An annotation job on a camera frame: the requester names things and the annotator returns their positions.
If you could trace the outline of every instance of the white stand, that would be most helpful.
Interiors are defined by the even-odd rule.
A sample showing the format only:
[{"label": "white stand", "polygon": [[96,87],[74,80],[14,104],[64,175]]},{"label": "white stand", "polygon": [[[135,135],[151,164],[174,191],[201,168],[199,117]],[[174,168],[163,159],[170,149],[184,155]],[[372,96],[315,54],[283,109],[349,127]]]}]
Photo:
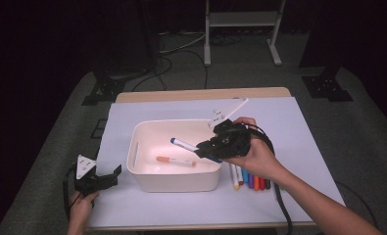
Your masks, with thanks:
[{"label": "white stand", "polygon": [[216,26],[274,26],[272,38],[267,41],[272,59],[277,66],[280,66],[281,59],[275,48],[276,36],[281,24],[285,0],[277,12],[235,12],[235,13],[211,13],[210,0],[206,0],[206,38],[205,38],[205,66],[211,65],[211,45],[209,43],[210,27]]}]

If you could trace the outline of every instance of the white marker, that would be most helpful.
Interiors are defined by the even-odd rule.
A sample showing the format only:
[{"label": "white marker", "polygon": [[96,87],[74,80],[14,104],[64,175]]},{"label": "white marker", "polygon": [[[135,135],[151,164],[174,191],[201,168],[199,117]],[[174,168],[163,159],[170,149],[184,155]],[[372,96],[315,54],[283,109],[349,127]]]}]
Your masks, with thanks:
[{"label": "white marker", "polygon": [[170,142],[171,142],[171,144],[177,145],[178,147],[181,147],[181,148],[188,150],[190,152],[195,152],[196,150],[198,150],[198,148],[196,146],[189,145],[189,144],[187,144],[181,140],[178,140],[176,138],[171,138]]},{"label": "white marker", "polygon": [[158,156],[156,157],[156,159],[161,163],[184,165],[184,166],[190,166],[190,167],[196,166],[196,162],[188,161],[188,160],[171,159],[171,158],[162,157],[162,156]]}]

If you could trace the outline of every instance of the black stand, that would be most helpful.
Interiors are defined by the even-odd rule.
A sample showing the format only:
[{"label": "black stand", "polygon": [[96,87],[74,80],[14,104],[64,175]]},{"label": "black stand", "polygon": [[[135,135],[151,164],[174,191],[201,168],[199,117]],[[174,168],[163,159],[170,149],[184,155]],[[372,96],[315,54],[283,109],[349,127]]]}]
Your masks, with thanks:
[{"label": "black stand", "polygon": [[327,98],[330,102],[353,101],[352,96],[346,90],[342,90],[336,81],[337,71],[340,66],[327,66],[317,76],[303,76],[302,79],[313,98]]}]

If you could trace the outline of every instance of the person's right hand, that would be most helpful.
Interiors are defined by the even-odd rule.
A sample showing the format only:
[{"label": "person's right hand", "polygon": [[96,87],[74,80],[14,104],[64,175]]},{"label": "person's right hand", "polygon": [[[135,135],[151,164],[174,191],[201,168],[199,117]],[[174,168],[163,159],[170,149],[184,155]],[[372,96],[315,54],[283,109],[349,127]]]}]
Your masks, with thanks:
[{"label": "person's right hand", "polygon": [[[233,124],[237,123],[257,125],[256,121],[250,117],[240,117],[233,122]],[[245,157],[225,159],[224,161],[239,165],[247,169],[251,174],[271,180],[281,170],[285,169],[276,159],[266,142],[254,135],[251,137],[251,149]]]}]

